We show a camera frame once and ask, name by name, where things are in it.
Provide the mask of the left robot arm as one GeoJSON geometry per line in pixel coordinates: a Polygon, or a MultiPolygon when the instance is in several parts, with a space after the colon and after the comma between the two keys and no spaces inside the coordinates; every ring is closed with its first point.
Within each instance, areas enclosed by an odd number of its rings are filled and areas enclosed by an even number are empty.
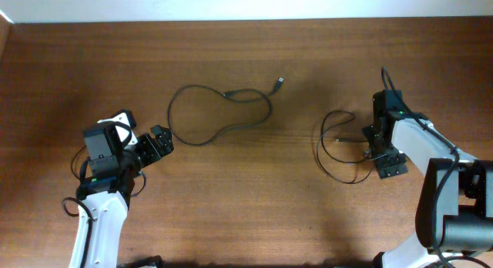
{"type": "Polygon", "coordinates": [[[128,216],[135,178],[142,169],[173,151],[172,132],[156,125],[142,134],[128,149],[130,126],[121,122],[97,123],[83,132],[89,156],[79,171],[79,187],[74,202],[79,225],[71,267],[116,267],[119,240],[128,216]]]}

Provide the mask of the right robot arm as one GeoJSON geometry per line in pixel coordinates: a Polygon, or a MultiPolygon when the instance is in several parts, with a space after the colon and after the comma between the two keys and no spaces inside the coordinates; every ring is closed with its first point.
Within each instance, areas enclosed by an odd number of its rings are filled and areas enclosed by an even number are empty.
{"type": "Polygon", "coordinates": [[[429,118],[403,106],[401,92],[373,96],[374,122],[363,129],[382,179],[424,175],[415,231],[398,247],[380,252],[374,267],[439,267],[441,259],[474,260],[492,250],[492,163],[449,143],[429,118]]]}

